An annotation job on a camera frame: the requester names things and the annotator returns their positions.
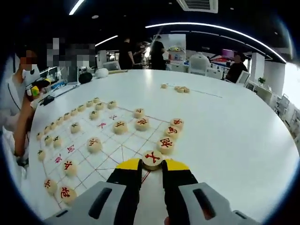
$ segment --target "face mask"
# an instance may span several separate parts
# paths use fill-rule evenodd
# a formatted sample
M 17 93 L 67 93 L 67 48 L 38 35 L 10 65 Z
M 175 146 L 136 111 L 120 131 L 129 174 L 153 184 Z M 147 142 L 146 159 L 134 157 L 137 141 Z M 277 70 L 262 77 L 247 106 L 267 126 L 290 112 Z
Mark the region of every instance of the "face mask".
M 39 69 L 37 64 L 32 64 L 31 71 L 23 70 L 22 77 L 23 77 L 23 82 L 25 83 L 26 86 L 34 82 L 36 79 L 38 79 L 40 75 L 39 75 Z

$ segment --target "ceiling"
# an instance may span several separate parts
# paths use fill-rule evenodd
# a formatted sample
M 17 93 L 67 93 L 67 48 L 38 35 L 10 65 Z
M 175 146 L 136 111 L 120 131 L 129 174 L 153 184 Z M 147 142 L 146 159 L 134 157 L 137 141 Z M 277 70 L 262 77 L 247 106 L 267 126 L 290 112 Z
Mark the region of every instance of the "ceiling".
M 218 13 L 185 12 L 176 0 L 85 0 L 74 15 L 68 15 L 77 0 L 50 0 L 47 4 L 33 1 L 23 3 L 14 13 L 15 42 L 21 45 L 31 42 L 39 51 L 46 52 L 45 43 L 51 43 L 53 37 L 64 37 L 70 43 L 98 43 L 114 35 L 118 38 L 105 42 L 96 50 L 118 49 L 122 35 L 130 35 L 132 42 L 147 40 L 156 33 L 176 33 L 187 31 L 187 49 L 201 51 L 209 47 L 211 53 L 220 49 L 249 52 L 257 50 L 270 56 L 273 61 L 282 60 L 256 42 L 226 30 L 195 25 L 170 25 L 148 28 L 146 25 L 170 22 L 208 23 L 227 27 L 250 35 L 272 48 L 290 52 L 293 43 L 294 52 L 281 54 L 287 61 L 295 60 L 299 49 L 300 32 L 293 27 L 293 16 L 297 11 L 290 5 L 268 3 L 256 0 L 219 0 Z M 207 32 L 216 35 L 194 33 Z

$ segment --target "potted plant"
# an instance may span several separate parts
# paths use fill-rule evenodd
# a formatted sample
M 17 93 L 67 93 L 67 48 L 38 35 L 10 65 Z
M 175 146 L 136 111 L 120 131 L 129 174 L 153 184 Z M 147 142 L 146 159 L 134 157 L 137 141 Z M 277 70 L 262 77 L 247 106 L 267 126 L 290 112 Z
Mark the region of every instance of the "potted plant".
M 266 82 L 266 79 L 260 77 L 258 78 L 258 82 L 261 83 L 261 86 L 263 86 L 263 84 Z

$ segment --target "air conditioner vent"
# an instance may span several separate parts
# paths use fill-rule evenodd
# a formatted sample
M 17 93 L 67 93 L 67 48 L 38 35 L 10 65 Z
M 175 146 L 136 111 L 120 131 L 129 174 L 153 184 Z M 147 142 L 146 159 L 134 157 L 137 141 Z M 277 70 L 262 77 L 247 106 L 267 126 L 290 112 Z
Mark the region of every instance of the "air conditioner vent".
M 184 11 L 218 13 L 218 0 L 177 0 Z

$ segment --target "white round table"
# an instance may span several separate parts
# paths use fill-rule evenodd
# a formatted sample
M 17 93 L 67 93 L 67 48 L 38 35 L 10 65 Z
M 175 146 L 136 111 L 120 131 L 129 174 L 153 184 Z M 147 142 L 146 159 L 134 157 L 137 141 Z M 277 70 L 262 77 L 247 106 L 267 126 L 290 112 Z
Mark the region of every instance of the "white round table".
M 191 93 L 177 93 L 173 87 L 161 89 L 163 83 L 189 87 Z M 148 116 L 165 121 L 182 118 L 184 130 L 171 157 L 188 165 L 199 183 L 206 182 L 227 198 L 232 210 L 259 222 L 277 207 L 293 180 L 299 162 L 295 143 L 280 118 L 253 92 L 200 75 L 131 70 L 81 85 L 37 108 L 31 128 L 29 169 L 41 218 L 59 208 L 45 195 L 36 135 L 49 122 L 94 97 L 104 102 L 116 100 L 118 106 L 129 110 L 142 107 Z M 145 212 L 153 205 L 157 221 L 162 223 L 166 216 L 163 189 L 151 187 L 154 180 L 161 183 L 161 172 L 151 175 L 141 189 L 149 197 L 141 195 L 135 224 L 141 224 L 142 217 L 145 224 Z M 159 195 L 158 200 L 152 200 L 152 195 Z

